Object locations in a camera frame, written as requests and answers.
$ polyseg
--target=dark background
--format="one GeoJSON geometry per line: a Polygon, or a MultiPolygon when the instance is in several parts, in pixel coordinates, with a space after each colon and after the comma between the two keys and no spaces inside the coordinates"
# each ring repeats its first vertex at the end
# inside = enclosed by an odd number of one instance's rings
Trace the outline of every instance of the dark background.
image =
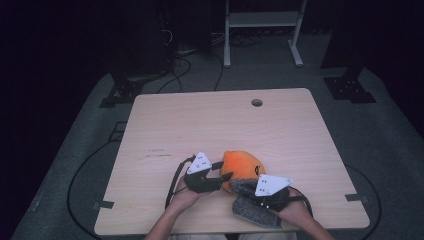
{"type": "MultiPolygon", "coordinates": [[[[205,32],[223,30],[224,1],[167,2],[188,20],[160,24],[174,24],[175,29],[197,24],[191,26],[198,30],[192,35],[181,31],[187,41],[204,43],[205,32]]],[[[277,9],[291,7],[295,2],[270,0],[265,5],[258,1],[252,9],[276,9],[273,4],[277,9]]],[[[232,1],[235,8],[243,4],[232,1]]],[[[419,0],[309,0],[302,26],[306,34],[333,30],[323,67],[344,67],[352,58],[360,59],[383,80],[421,135],[423,10],[419,0]]],[[[109,72],[110,58],[105,53],[113,46],[105,41],[104,28],[90,1],[1,0],[0,11],[0,239],[7,239],[28,209],[90,91],[109,72]]],[[[117,44],[125,45],[127,40],[121,41],[117,44]]]]}

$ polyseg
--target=wooden table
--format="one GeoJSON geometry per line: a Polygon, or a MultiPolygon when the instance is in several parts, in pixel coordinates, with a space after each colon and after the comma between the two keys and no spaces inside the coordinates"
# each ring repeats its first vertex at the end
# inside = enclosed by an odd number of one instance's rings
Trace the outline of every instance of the wooden table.
{"type": "MultiPolygon", "coordinates": [[[[100,209],[96,233],[146,234],[164,210],[179,163],[199,151],[221,161],[226,150],[248,151],[267,174],[292,178],[324,227],[369,225],[362,203],[346,200],[356,190],[311,93],[272,89],[138,96],[104,196],[114,205],[100,209]]],[[[235,198],[225,190],[201,198],[173,233],[275,231],[234,217],[235,198]]]]}

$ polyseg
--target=orange cloth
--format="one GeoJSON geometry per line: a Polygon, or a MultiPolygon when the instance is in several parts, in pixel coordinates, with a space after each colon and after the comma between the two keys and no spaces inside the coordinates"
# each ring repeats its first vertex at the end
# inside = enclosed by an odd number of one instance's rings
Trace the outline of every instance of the orange cloth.
{"type": "MultiPolygon", "coordinates": [[[[232,172],[231,179],[258,179],[260,174],[265,174],[261,161],[245,151],[225,151],[222,161],[224,165],[220,169],[221,176],[232,172]]],[[[232,193],[228,181],[222,187],[232,193]]]]}

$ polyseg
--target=black cable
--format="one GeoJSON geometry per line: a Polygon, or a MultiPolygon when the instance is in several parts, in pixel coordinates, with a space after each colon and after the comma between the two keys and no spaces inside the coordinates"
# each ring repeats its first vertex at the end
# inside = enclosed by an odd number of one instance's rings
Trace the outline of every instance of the black cable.
{"type": "Polygon", "coordinates": [[[216,81],[215,87],[213,89],[214,91],[216,91],[216,89],[218,88],[218,84],[221,81],[222,74],[224,73],[224,63],[222,62],[222,59],[216,53],[214,53],[213,55],[215,55],[215,57],[218,58],[219,63],[221,65],[221,73],[219,74],[218,80],[216,81]]]}
{"type": "Polygon", "coordinates": [[[183,60],[183,61],[185,61],[186,63],[188,63],[188,68],[187,68],[187,70],[185,71],[185,72],[183,72],[181,75],[179,75],[179,76],[176,76],[175,78],[173,78],[173,79],[171,79],[171,80],[169,80],[168,82],[166,82],[164,85],[162,85],[162,87],[160,87],[159,88],[159,90],[156,92],[156,94],[158,94],[158,93],[160,93],[160,91],[162,91],[162,89],[163,88],[165,88],[168,84],[170,84],[171,82],[173,82],[173,81],[175,81],[175,80],[177,80],[178,79],[178,81],[179,81],[179,78],[180,77],[182,77],[182,76],[184,76],[184,75],[186,75],[190,70],[191,70],[191,63],[188,61],[188,60],[186,60],[186,59],[184,59],[184,58],[181,58],[180,60],[183,60]]]}
{"type": "Polygon", "coordinates": [[[69,212],[69,215],[71,216],[72,220],[75,222],[75,224],[81,229],[83,230],[85,233],[87,233],[88,235],[90,235],[91,237],[93,237],[94,239],[98,239],[101,240],[101,238],[99,236],[97,236],[95,233],[89,231],[87,228],[85,228],[79,221],[78,219],[75,217],[74,213],[72,212],[71,209],[71,190],[72,190],[72,186],[74,184],[74,181],[76,179],[76,177],[78,176],[79,172],[81,171],[81,169],[85,166],[85,164],[88,162],[88,160],[90,160],[94,155],[96,155],[100,150],[102,150],[103,148],[105,148],[107,145],[109,145],[112,142],[116,142],[118,139],[121,139],[122,136],[118,136],[115,137],[113,139],[110,139],[103,144],[102,146],[100,146],[96,151],[94,151],[93,153],[91,153],[85,160],[84,162],[82,162],[82,164],[78,167],[77,171],[74,173],[74,175],[72,176],[72,180],[71,183],[69,184],[68,187],[68,194],[66,197],[66,206],[69,212]]]}
{"type": "Polygon", "coordinates": [[[374,231],[377,229],[378,225],[380,224],[380,220],[381,220],[381,214],[382,214],[382,204],[381,204],[381,198],[380,198],[380,194],[377,191],[377,188],[374,186],[374,184],[372,184],[371,180],[365,176],[365,174],[363,174],[361,171],[359,171],[358,169],[354,168],[353,166],[349,165],[349,164],[344,164],[346,167],[352,169],[353,171],[355,171],[356,173],[358,173],[359,175],[361,175],[367,182],[368,184],[371,186],[371,188],[374,191],[374,194],[377,198],[377,204],[378,204],[378,215],[377,215],[377,220],[374,224],[374,226],[371,228],[371,230],[362,238],[362,240],[368,239],[373,233],[374,231]]]}

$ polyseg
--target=gray carpet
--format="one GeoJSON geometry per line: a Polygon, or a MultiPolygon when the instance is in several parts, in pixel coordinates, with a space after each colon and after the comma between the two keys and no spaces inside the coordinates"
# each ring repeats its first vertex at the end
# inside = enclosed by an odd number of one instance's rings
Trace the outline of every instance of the gray carpet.
{"type": "MultiPolygon", "coordinates": [[[[368,239],[423,239],[424,141],[390,98],[382,81],[366,69],[359,80],[377,103],[352,104],[347,100],[333,100],[323,78],[340,76],[344,69],[319,68],[329,38],[329,35],[300,36],[298,47],[305,64],[302,68],[297,68],[293,62],[286,42],[288,36],[264,37],[261,43],[251,47],[232,48],[232,67],[224,69],[217,90],[308,88],[341,158],[351,166],[347,167],[348,172],[363,196],[371,219],[366,229],[337,230],[331,231],[332,234],[337,239],[362,239],[378,224],[368,239]],[[377,195],[364,176],[381,198],[381,219],[377,195]]],[[[222,59],[222,47],[214,51],[222,59]]],[[[190,61],[191,69],[180,78],[182,91],[213,91],[221,73],[218,58],[194,54],[184,59],[190,61]]],[[[175,61],[177,75],[187,67],[187,62],[175,61]]],[[[155,94],[172,78],[174,76],[169,74],[146,84],[143,94],[155,94]]],[[[114,108],[99,108],[112,85],[110,75],[106,75],[93,89],[13,239],[93,239],[70,217],[67,193],[74,174],[87,160],[75,178],[69,200],[75,218],[93,232],[98,214],[96,203],[103,199],[119,149],[119,142],[107,142],[117,122],[127,121],[132,107],[131,104],[118,104],[114,108]]],[[[161,93],[179,91],[181,87],[174,81],[161,93]]],[[[124,127],[125,124],[119,125],[113,136],[119,136],[119,130],[124,127]]],[[[308,238],[299,234],[299,239],[308,238]]]]}

